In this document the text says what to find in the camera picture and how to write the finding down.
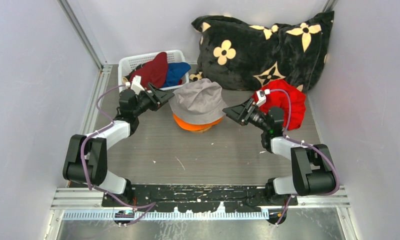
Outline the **dark red bucket hat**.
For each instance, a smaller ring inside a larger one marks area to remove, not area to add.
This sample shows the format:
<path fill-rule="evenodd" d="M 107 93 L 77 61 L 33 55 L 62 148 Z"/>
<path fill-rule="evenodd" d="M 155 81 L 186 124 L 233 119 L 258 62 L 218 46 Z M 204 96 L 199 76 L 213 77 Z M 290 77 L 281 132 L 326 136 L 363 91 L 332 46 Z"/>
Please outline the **dark red bucket hat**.
<path fill-rule="evenodd" d="M 148 88 L 149 83 L 156 88 L 161 88 L 165 84 L 167 72 L 167 53 L 160 52 L 153 60 L 146 62 L 142 67 L 133 70 L 128 75 L 128 80 L 132 82 L 135 76 L 140 76 L 140 84 L 143 88 Z"/>

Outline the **orange bucket hat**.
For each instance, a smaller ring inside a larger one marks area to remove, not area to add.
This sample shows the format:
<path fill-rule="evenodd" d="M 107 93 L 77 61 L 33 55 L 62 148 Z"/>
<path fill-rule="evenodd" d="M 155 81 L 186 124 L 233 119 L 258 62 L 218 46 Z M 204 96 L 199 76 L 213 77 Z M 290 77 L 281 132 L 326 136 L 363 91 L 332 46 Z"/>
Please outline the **orange bucket hat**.
<path fill-rule="evenodd" d="M 200 130 L 200 129 L 204 129 L 204 128 L 208 128 L 208 127 L 213 127 L 217 124 L 219 124 L 224 118 L 221 117 L 216 121 L 213 121 L 211 123 L 206 123 L 206 124 L 192 124 L 192 123 L 187 123 L 185 121 L 183 121 L 182 119 L 180 119 L 179 117 L 177 117 L 174 113 L 172 114 L 172 117 L 174 119 L 174 121 L 176 122 L 176 124 L 182 128 L 183 130 L 186 131 L 196 131 L 196 130 Z"/>

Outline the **grey bucket hat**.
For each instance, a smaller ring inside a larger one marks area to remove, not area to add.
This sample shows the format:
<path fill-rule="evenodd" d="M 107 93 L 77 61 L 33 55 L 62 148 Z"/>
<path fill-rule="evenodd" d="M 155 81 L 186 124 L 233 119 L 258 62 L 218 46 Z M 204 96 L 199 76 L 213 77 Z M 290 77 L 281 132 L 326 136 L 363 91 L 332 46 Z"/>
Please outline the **grey bucket hat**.
<path fill-rule="evenodd" d="M 217 82 L 202 78 L 174 90 L 169 105 L 172 113 L 185 123 L 211 124 L 224 117 L 223 109 L 228 106 L 222 90 Z"/>

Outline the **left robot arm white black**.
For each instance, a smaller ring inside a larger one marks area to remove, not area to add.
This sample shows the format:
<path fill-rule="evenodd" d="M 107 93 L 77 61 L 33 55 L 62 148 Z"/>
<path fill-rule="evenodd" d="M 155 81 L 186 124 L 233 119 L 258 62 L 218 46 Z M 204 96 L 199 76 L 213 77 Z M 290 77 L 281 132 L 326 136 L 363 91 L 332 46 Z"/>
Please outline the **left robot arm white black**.
<path fill-rule="evenodd" d="M 69 140 L 62 175 L 65 180 L 86 184 L 114 195 L 121 206 L 134 200 L 130 180 L 117 176 L 108 169 L 108 150 L 116 143 L 132 136 L 139 126 L 139 116 L 157 111 L 174 97 L 173 92 L 161 90 L 151 83 L 139 92 L 125 89 L 120 92 L 117 114 L 105 127 L 89 134 L 75 134 Z"/>

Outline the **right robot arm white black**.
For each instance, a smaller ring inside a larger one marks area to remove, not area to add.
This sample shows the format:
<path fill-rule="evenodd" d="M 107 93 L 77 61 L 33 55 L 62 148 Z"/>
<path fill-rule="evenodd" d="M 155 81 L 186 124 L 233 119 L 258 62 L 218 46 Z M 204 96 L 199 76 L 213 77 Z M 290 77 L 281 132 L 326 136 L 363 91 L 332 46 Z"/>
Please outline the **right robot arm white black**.
<path fill-rule="evenodd" d="M 283 109 L 271 107 L 264 113 L 251 98 L 226 107 L 223 112 L 241 126 L 252 124 L 261 129 L 262 147 L 291 162 L 291 175 L 270 178 L 266 183 L 265 198 L 269 204 L 279 205 L 286 195 L 331 195 L 339 190 L 339 179 L 328 147 L 288 137 L 284 132 Z"/>

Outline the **blue bucket hat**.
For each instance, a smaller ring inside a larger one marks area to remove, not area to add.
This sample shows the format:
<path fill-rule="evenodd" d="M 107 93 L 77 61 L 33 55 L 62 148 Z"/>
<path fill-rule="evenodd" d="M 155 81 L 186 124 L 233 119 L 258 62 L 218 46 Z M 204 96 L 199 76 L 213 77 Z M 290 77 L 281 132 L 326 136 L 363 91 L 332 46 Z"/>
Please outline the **blue bucket hat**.
<path fill-rule="evenodd" d="M 162 88 L 175 87 L 182 83 L 183 76 L 191 69 L 186 62 L 168 63 L 168 70 Z"/>

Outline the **red cloth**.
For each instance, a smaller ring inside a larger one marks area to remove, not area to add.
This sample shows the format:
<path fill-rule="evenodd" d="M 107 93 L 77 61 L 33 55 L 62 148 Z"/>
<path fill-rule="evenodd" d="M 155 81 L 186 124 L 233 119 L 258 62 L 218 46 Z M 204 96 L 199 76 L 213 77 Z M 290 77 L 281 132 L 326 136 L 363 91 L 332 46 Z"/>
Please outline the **red cloth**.
<path fill-rule="evenodd" d="M 301 127 L 306 112 L 306 95 L 302 89 L 302 85 L 294 87 L 283 79 L 274 80 L 260 89 L 265 92 L 266 100 L 259 109 L 267 114 L 272 107 L 281 108 L 284 111 L 283 126 L 288 125 L 289 131 L 296 130 Z"/>

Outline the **white plastic basket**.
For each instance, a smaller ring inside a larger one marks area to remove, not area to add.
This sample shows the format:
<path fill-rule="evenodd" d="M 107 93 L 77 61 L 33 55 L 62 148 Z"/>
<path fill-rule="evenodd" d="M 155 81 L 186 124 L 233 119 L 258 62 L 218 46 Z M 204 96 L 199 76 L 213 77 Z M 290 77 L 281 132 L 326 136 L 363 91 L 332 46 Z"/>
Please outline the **white plastic basket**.
<path fill-rule="evenodd" d="M 167 62 L 168 63 L 180 63 L 185 62 L 185 56 L 181 50 L 172 49 L 172 50 L 165 50 L 167 54 Z M 141 64 L 145 64 L 149 61 L 152 61 L 159 52 L 152 52 L 134 56 L 127 56 L 122 58 L 117 67 L 117 84 L 123 85 L 122 78 L 127 76 L 132 70 L 134 70 L 137 66 Z M 184 76 L 181 78 L 181 84 L 176 86 L 168 86 L 168 87 L 161 87 L 160 89 L 167 92 L 172 92 L 177 88 L 180 88 L 182 85 L 189 83 L 189 74 L 185 73 Z"/>

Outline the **wooden hat stand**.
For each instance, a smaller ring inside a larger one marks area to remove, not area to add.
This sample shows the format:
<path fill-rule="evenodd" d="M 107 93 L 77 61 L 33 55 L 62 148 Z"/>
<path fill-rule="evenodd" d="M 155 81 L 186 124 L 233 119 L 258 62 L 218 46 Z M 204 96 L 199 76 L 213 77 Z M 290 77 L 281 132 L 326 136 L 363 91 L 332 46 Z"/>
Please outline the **wooden hat stand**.
<path fill-rule="evenodd" d="M 199 130 L 191 130 L 190 132 L 195 133 L 195 134 L 202 134 L 202 133 L 209 131 L 211 128 L 212 127 L 210 126 L 210 127 L 206 127 L 206 128 L 199 129 Z"/>

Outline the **black floral pillow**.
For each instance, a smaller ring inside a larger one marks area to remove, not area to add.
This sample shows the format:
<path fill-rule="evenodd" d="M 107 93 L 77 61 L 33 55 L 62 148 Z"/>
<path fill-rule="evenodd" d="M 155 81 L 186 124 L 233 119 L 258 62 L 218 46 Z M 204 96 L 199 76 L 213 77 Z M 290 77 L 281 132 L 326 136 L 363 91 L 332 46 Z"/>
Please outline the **black floral pillow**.
<path fill-rule="evenodd" d="M 191 25 L 200 33 L 199 56 L 189 79 L 239 91 L 283 80 L 307 92 L 323 73 L 334 18 L 326 11 L 294 25 L 261 26 L 224 15 L 197 17 Z"/>

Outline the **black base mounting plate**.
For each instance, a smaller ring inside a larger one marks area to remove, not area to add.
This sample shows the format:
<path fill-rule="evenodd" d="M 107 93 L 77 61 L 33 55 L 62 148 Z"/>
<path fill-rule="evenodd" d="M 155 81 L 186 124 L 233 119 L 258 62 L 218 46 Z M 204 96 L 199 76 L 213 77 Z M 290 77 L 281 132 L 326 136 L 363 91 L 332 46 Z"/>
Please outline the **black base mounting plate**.
<path fill-rule="evenodd" d="M 155 203 L 152 211 L 158 213 L 213 213 L 220 205 L 225 213 L 253 213 L 298 205 L 296 197 L 274 195 L 268 185 L 134 184 L 131 199 L 118 198 L 135 206 Z"/>

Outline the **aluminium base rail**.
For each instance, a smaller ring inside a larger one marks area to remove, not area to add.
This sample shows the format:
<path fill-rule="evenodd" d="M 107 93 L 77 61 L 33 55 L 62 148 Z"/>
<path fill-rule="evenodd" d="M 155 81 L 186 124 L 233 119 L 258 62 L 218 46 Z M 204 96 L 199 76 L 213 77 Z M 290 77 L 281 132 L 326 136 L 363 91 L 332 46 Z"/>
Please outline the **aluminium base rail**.
<path fill-rule="evenodd" d="M 97 189 L 89 190 L 85 187 L 58 188 L 55 192 L 51 209 L 61 210 L 64 220 L 112 220 L 118 224 L 127 223 L 136 219 L 142 221 L 214 221 L 214 220 L 269 220 L 275 222 L 283 220 L 286 215 L 283 208 L 268 207 L 258 212 L 226 213 L 223 205 L 216 212 L 156 212 L 154 202 L 135 206 L 127 204 L 118 197 Z M 332 195 L 295 196 L 297 205 L 288 205 L 289 209 L 320 209 L 320 208 L 348 208 L 350 206 L 347 194 L 340 188 Z"/>

